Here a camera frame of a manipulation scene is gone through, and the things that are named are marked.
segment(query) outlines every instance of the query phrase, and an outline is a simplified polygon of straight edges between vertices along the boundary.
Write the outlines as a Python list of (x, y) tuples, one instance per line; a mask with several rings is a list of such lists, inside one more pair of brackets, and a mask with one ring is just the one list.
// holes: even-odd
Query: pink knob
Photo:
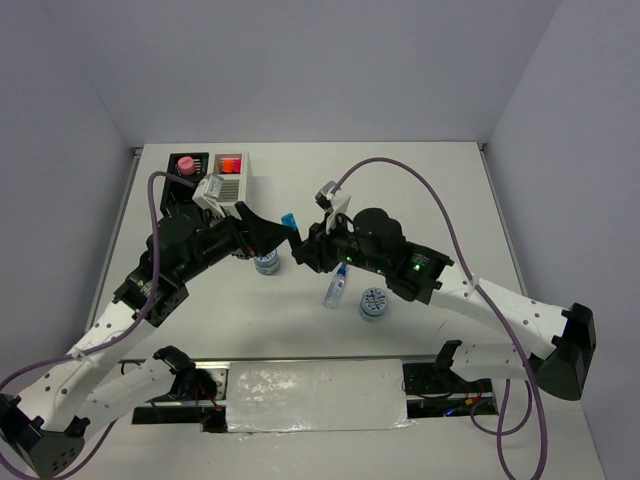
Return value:
[(193, 175), (196, 173), (196, 162), (191, 157), (182, 157), (178, 160), (178, 169), (183, 175)]

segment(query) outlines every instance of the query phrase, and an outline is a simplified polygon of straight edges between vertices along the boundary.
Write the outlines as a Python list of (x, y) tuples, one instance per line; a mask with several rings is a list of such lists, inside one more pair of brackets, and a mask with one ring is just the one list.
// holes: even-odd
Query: gray wall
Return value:
[(0, 65), (4, 378), (80, 336), (130, 159), (42, 2), (1, 2)]
[(637, 0), (563, 0), (488, 149), (531, 293), (597, 316), (583, 404), (609, 479), (640, 464), (639, 25)]
[(130, 143), (486, 140), (559, 0), (46, 0)]

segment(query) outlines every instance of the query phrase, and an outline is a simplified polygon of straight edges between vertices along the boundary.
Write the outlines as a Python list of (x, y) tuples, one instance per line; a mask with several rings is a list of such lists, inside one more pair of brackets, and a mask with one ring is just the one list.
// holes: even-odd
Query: blue cap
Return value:
[(287, 213), (286, 215), (283, 215), (280, 220), (285, 227), (291, 227), (295, 231), (298, 231), (298, 225), (296, 225), (296, 219), (293, 218), (293, 213)]

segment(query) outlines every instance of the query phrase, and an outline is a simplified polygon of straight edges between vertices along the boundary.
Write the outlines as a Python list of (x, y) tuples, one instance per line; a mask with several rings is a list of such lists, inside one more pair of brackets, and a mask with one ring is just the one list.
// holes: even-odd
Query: cable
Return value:
[[(532, 398), (531, 398), (531, 387), (529, 386), (529, 382), (524, 382), (525, 386), (527, 387), (527, 411), (524, 414), (524, 417), (522, 418), (522, 420), (520, 421), (520, 423), (518, 425), (516, 425), (515, 427), (513, 427), (511, 430), (507, 430), (506, 432), (502, 432), (502, 436), (506, 437), (507, 435), (513, 435), (516, 432), (519, 432), (522, 427), (524, 427), (527, 422), (529, 421), (529, 417), (531, 416), (531, 412), (533, 411), (533, 402), (532, 402)], [(489, 435), (498, 435), (497, 431), (493, 431), (493, 430), (489, 430), (486, 427), (483, 427), (482, 425), (480, 425), (478, 423), (478, 419), (476, 418), (476, 410), (478, 409), (478, 407), (480, 405), (484, 405), (486, 403), (489, 403), (492, 399), (490, 398), (485, 398), (484, 400), (478, 400), (476, 403), (473, 404), (473, 406), (471, 407), (471, 412), (469, 413), (469, 417), (471, 417), (471, 422), (476, 426), (476, 428), (478, 428), (478, 430), (487, 433)]]
[(213, 399), (213, 397), (211, 395), (209, 395), (209, 393), (207, 393), (207, 390), (204, 388), (204, 385), (202, 385), (202, 383), (198, 383), (198, 385), (200, 386), (200, 390), (202, 390), (202, 393), (204, 394), (204, 396), (207, 397), (207, 399), (213, 405), (214, 410), (216, 412), (221, 412), (222, 411), (222, 407), (220, 405), (218, 405), (218, 403)]
[[(449, 230), (449, 236), (451, 237), (453, 248), (458, 257), (458, 261), (460, 262), (460, 266), (462, 267), (462, 270), (464, 271), (467, 278), (471, 281), (473, 279), (473, 274), (471, 273), (471, 270), (467, 265), (464, 255), (462, 254), (462, 249), (460, 248), (460, 242), (458, 241), (458, 236), (455, 232), (455, 229), (453, 228), (453, 223), (451, 222), (451, 217), (449, 216), (449, 213), (447, 212), (444, 204), (442, 203), (442, 200), (440, 199), (440, 197), (438, 196), (434, 188), (431, 186), (431, 184), (427, 182), (427, 180), (425, 180), (425, 178), (422, 175), (420, 175), (418, 172), (416, 172), (413, 168), (409, 167), (408, 165), (405, 165), (402, 162), (399, 162), (398, 160), (393, 160), (391, 158), (385, 158), (385, 157), (368, 158), (366, 160), (362, 160), (361, 162), (356, 163), (353, 167), (351, 167), (342, 176), (342, 178), (338, 180), (335, 186), (331, 189), (331, 193), (335, 194), (340, 189), (340, 187), (342, 187), (344, 182), (353, 174), (353, 172), (358, 170), (360, 167), (363, 167), (370, 163), (389, 163), (391, 165), (400, 167), (403, 170), (409, 172), (411, 175), (413, 175), (429, 191), (429, 193), (431, 194), (431, 197), (438, 205), (438, 208), (440, 209), (440, 213), (442, 214), (442, 217), (444, 218), (445, 223), (447, 224), (447, 229)], [(542, 397), (540, 396), (540, 389), (538, 388), (538, 382), (537, 382), (535, 373), (533, 372), (533, 369), (529, 364), (527, 354), (524, 351), (524, 348), (520, 343), (520, 340), (518, 339), (515, 332), (513, 331), (513, 328), (511, 328), (511, 325), (509, 325), (509, 322), (507, 321), (505, 316), (500, 311), (500, 308), (487, 294), (487, 292), (482, 287), (482, 285), (477, 285), (476, 291), (480, 294), (480, 296), (484, 299), (484, 301), (487, 302), (487, 304), (489, 305), (489, 308), (491, 308), (491, 310), (496, 315), (496, 317), (498, 317), (498, 320), (500, 320), (500, 323), (502, 324), (507, 334), (509, 335), (509, 338), (513, 342), (513, 345), (516, 348), (516, 351), (518, 352), (520, 359), (522, 360), (522, 365), (527, 373), (527, 379), (529, 380), (529, 383), (531, 386), (533, 400), (535, 400), (535, 404), (536, 404), (536, 412), (538, 413), (538, 425), (540, 427), (540, 456), (538, 458), (538, 464), (536, 466), (536, 470), (533, 476), (531, 477), (531, 480), (538, 480), (540, 479), (540, 477), (542, 477), (542, 473), (544, 472), (544, 469), (547, 463), (547, 451), (548, 451), (547, 421), (544, 414), (544, 407), (542, 405)], [(498, 450), (498, 459), (500, 460), (500, 465), (502, 466), (502, 469), (504, 470), (505, 475), (510, 480), (516, 480), (516, 478), (511, 473), (511, 470), (509, 470), (509, 466), (506, 463), (506, 460), (504, 457), (504, 451), (502, 449), (502, 437), (504, 435), (504, 432), (502, 431), (502, 427), (504, 425), (506, 400), (508, 400), (509, 398), (510, 385), (511, 385), (511, 382), (507, 382), (505, 386), (504, 399), (502, 401), (502, 408), (500, 409), (500, 413), (498, 415), (498, 430), (496, 432), (496, 445)]]
[(484, 386), (482, 385), (482, 382), (480, 380), (476, 380), (475, 384), (480, 389), (480, 393), (472, 398), (469, 398), (469, 395), (467, 395), (467, 398), (465, 400), (465, 403), (467, 405), (473, 405), (474, 403), (478, 403), (480, 400), (482, 400), (482, 395), (484, 395)]
[[(405, 383), (404, 378), (402, 379), (401, 387), (402, 387), (402, 391), (404, 393), (407, 393), (406, 383)], [(421, 395), (419, 393), (407, 393), (407, 395), (414, 395), (414, 396), (420, 397), (420, 398), (422, 398), (424, 400), (446, 400), (451, 395), (453, 395), (453, 392), (447, 392), (447, 393), (443, 393), (443, 394), (440, 394), (440, 395), (433, 395), (433, 396)]]
[[(173, 182), (181, 183), (188, 187), (194, 186), (192, 182), (189, 182), (183, 178), (177, 177), (175, 175), (171, 175), (170, 173), (167, 173), (167, 172), (160, 172), (160, 171), (153, 172), (149, 176), (149, 179), (147, 180), (147, 199), (149, 201), (149, 213), (151, 216), (151, 235), (152, 235), (152, 243), (153, 243), (153, 258), (152, 258), (153, 267), (152, 267), (152, 275), (151, 275), (151, 290), (149, 292), (149, 296), (147, 297), (147, 301), (138, 312), (138, 316), (136, 317), (135, 321), (129, 326), (129, 328), (127, 328), (124, 332), (122, 332), (121, 335), (118, 335), (117, 337), (112, 338), (111, 340), (101, 345), (84, 350), (82, 352), (84, 355), (92, 355), (94, 353), (100, 352), (124, 340), (127, 336), (131, 334), (131, 332), (133, 332), (138, 327), (138, 325), (140, 325), (140, 323), (142, 323), (144, 318), (147, 316), (147, 314), (151, 311), (151, 308), (153, 307), (153, 301), (158, 292), (158, 280), (160, 278), (160, 240), (159, 240), (160, 231), (158, 228), (158, 214), (156, 213), (156, 204), (153, 198), (153, 182), (158, 177), (165, 177)], [(70, 354), (60, 355), (57, 357), (52, 357), (46, 360), (41, 360), (39, 362), (32, 363), (31, 365), (27, 365), (26, 367), (22, 367), (21, 369), (13, 372), (11, 375), (5, 378), (2, 382), (0, 382), (0, 392), (2, 392), (2, 390), (4, 390), (9, 383), (11, 383), (16, 378), (24, 375), (25, 373), (29, 373), (38, 368), (57, 365), (59, 363), (64, 363), (67, 360), (73, 360), (73, 358), (74, 357)], [(89, 462), (89, 460), (91, 460), (93, 456), (97, 453), (98, 449), (102, 446), (102, 444), (107, 438), (107, 435), (113, 428), (114, 424), (115, 422), (111, 423), (107, 427), (107, 429), (102, 434), (102, 437), (100, 437), (100, 440), (98, 441), (94, 449), (89, 453), (89, 455), (87, 455), (87, 457), (80, 463), (80, 465), (78, 465), (78, 467), (74, 468), (69, 473), (61, 475), (59, 477), (55, 477), (56, 480), (58, 479), (63, 480), (63, 479), (69, 478), (71, 475), (77, 473), (81, 468), (83, 468)], [(20, 478), (22, 480), (39, 480), (37, 477), (26, 475), (21, 471), (19, 471), (18, 469), (16, 469), (13, 465), (9, 463), (9, 461), (5, 458), (2, 452), (0, 452), (0, 464), (17, 478)]]

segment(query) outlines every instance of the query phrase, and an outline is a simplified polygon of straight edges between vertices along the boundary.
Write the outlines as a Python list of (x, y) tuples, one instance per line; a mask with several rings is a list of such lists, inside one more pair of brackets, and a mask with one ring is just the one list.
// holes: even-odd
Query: plastic bottle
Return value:
[(338, 268), (338, 271), (333, 276), (333, 280), (329, 284), (329, 289), (324, 297), (322, 305), (327, 308), (337, 308), (340, 302), (340, 297), (344, 291), (344, 285), (347, 282), (347, 266), (343, 263)]

